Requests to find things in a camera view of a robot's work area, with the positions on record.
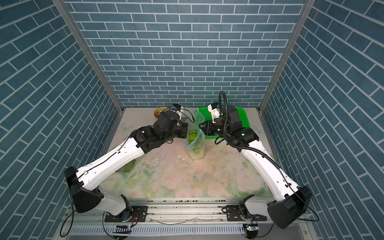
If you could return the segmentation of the clear zipper bag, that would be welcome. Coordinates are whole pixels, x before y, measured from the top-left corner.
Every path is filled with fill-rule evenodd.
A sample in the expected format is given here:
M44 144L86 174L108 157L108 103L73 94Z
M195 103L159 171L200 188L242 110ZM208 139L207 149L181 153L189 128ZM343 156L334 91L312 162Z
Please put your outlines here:
M135 166L137 160L132 160L117 170L121 174L128 174Z
M202 159L205 153L205 134L199 128L199 124L205 121L205 117L199 110L195 111L192 121L186 120L188 124L186 144L193 160Z

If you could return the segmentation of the chinese cabbage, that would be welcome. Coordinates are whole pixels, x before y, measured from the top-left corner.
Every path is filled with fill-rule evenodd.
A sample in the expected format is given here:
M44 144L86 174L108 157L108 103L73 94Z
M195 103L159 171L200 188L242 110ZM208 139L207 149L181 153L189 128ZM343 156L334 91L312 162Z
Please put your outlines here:
M205 153L205 136L201 130L189 131L187 136L189 155L193 160L202 159Z

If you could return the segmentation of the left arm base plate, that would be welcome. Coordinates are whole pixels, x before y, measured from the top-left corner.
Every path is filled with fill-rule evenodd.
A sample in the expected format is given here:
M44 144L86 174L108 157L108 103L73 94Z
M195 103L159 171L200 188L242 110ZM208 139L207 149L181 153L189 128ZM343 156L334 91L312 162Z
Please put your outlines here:
M123 212L117 216L109 213L104 218L107 223L141 223L145 222L148 213L148 206L132 206L128 212Z

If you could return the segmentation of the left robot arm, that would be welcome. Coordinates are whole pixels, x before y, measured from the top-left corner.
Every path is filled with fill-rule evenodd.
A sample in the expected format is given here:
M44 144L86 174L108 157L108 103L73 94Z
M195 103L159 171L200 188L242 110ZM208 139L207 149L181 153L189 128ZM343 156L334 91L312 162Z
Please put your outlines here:
M127 221L133 209L124 195L115 195L100 187L100 183L129 162L172 141L185 139L188 124L182 122L184 108L162 111L153 125L131 134L110 152L80 168L65 170L70 194L78 213L96 209Z

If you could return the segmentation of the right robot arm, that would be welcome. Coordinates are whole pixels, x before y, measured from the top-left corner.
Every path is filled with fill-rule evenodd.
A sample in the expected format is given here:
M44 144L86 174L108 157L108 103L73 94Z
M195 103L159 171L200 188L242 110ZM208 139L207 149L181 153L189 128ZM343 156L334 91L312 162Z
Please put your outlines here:
M299 219L309 208L312 192L300 187L272 159L259 136L243 127L238 109L213 103L207 107L211 114L199 128L206 136L223 138L227 144L245 156L270 187L274 200L267 203L267 215L281 229Z

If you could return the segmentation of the green plastic basket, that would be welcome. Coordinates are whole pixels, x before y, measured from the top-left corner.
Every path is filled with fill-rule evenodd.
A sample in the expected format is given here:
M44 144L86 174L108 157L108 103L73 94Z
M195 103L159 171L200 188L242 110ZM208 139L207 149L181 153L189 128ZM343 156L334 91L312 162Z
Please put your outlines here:
M239 108L239 107L236 107L236 109L238 110L240 121L242 122L242 126L245 128L250 128L251 126L250 126L250 123L249 123L249 120L248 120L248 117L247 117L245 110L242 108ZM208 111L208 107L197 108L195 113L197 111L199 111L203 115L203 117L206 121L212 120L212 115Z

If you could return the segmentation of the aluminium rail frame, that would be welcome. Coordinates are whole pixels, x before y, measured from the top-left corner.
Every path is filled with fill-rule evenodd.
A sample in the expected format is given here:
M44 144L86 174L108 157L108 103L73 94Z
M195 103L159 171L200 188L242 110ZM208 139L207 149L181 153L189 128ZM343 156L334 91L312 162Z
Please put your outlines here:
M123 222L108 213L68 210L55 240L315 240L312 225L281 229L266 214L242 217L235 200L132 201Z

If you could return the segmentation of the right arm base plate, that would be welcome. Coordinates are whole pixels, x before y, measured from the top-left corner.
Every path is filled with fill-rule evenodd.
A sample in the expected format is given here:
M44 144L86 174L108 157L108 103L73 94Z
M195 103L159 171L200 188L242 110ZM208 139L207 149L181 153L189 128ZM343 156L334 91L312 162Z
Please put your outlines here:
M227 205L221 210L226 215L228 222L267 221L266 216L250 214L244 205Z

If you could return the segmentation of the yellow pen cup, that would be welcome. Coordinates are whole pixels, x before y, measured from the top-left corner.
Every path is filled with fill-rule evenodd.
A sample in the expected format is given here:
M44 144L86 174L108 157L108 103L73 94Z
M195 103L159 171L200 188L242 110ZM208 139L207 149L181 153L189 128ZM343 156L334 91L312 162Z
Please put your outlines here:
M160 113L161 113L161 112L164 112L164 111L166 111L166 110L168 110L167 107L160 107L160 108L157 108L157 109L154 111L154 116L155 116L155 118L158 118L159 115L160 115Z

